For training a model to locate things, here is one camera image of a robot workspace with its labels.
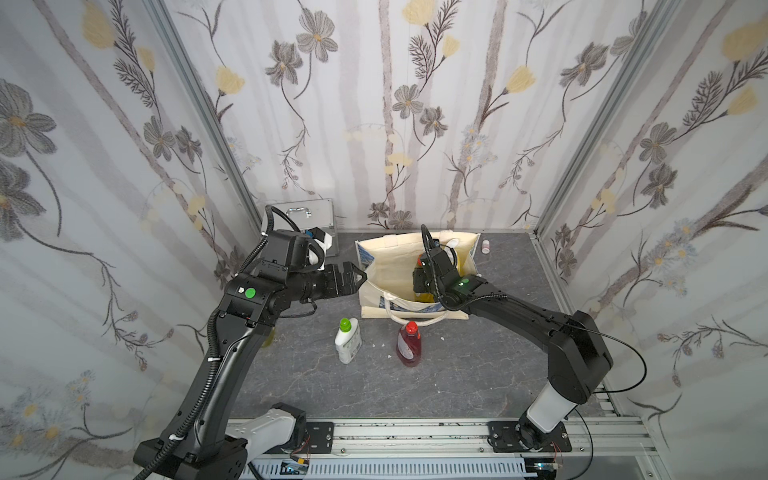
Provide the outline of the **yellow-green bottle red cap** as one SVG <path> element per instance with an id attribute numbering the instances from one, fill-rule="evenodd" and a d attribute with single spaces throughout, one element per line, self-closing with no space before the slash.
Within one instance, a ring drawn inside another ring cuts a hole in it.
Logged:
<path id="1" fill-rule="evenodd" d="M 425 267 L 422 258 L 416 261 L 412 274 L 415 298 L 421 303 L 434 303 L 435 297 L 431 287 L 432 276 Z"/>

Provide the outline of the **cream canvas shopping bag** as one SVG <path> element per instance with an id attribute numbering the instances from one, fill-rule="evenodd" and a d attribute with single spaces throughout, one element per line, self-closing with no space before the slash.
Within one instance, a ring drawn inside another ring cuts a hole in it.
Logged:
<path id="1" fill-rule="evenodd" d="M 390 234 L 357 241 L 355 246 L 360 267 L 367 274 L 367 281 L 358 290 L 364 319 L 388 319 L 400 325 L 415 321 L 424 327 L 446 319 L 469 318 L 464 312 L 445 309 L 436 300 L 416 300 L 412 274 L 424 253 L 421 234 Z"/>

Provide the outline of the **white bottle green cap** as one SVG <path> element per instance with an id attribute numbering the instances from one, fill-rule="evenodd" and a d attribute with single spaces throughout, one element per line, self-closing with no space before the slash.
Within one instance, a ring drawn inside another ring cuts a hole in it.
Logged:
<path id="1" fill-rule="evenodd" d="M 334 345 L 342 364 L 350 364 L 362 346 L 362 336 L 357 318 L 342 318 L 339 322 Z"/>

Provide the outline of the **large yellow pump soap bottle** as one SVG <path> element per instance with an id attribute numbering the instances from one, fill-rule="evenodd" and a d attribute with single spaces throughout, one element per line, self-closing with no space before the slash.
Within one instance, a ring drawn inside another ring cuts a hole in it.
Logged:
<path id="1" fill-rule="evenodd" d="M 453 266 L 459 272 L 462 271 L 462 259 L 458 251 L 458 247 L 460 246 L 460 243 L 461 241 L 458 238 L 451 238 L 441 244 L 441 247 L 443 248 L 443 250 L 449 254 L 449 257 L 452 260 Z"/>

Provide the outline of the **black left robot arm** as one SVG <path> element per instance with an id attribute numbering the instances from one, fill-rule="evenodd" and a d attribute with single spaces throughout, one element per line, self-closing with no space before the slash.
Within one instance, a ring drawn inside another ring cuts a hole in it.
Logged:
<path id="1" fill-rule="evenodd" d="M 207 321 L 205 359 L 181 406 L 156 438 L 137 447 L 138 478 L 237 479 L 248 462 L 244 438 L 226 432 L 234 401 L 257 352 L 292 303 L 353 295 L 366 282 L 354 263 L 321 270 L 260 261 L 224 290 Z"/>

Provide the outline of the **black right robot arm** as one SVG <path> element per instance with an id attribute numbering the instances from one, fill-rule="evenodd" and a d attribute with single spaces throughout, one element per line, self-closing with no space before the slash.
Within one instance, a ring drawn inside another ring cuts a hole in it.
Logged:
<path id="1" fill-rule="evenodd" d="M 547 354 L 547 383 L 515 427 L 516 441 L 525 450 L 550 443 L 556 428 L 588 401 L 613 366 L 590 315 L 545 309 L 502 292 L 478 275 L 462 275 L 439 247 L 419 257 L 413 286 L 417 293 L 433 295 L 445 309 L 492 321 Z"/>

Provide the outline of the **red dish soap bottle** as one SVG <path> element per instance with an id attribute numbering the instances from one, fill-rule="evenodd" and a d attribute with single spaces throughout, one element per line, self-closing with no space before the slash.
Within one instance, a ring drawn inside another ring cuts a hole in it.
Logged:
<path id="1" fill-rule="evenodd" d="M 398 331 L 396 353 L 406 367 L 416 367 L 421 360 L 421 334 L 415 321 L 409 321 Z"/>

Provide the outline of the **silver metal case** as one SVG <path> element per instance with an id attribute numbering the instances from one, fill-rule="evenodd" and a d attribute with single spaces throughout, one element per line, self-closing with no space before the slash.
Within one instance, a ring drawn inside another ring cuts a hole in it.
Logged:
<path id="1" fill-rule="evenodd" d="M 336 235 L 336 222 L 331 199 L 275 203 L 274 207 L 289 216 L 301 230 L 317 227 L 330 235 Z"/>

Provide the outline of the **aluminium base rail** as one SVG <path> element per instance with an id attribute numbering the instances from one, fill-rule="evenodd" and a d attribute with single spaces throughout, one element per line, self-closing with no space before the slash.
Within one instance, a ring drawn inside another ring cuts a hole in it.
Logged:
<path id="1" fill-rule="evenodd" d="M 245 479 L 668 479 L 634 417 L 571 415 L 552 444 L 525 452 L 509 418 L 323 419 L 293 453 L 251 460 Z"/>

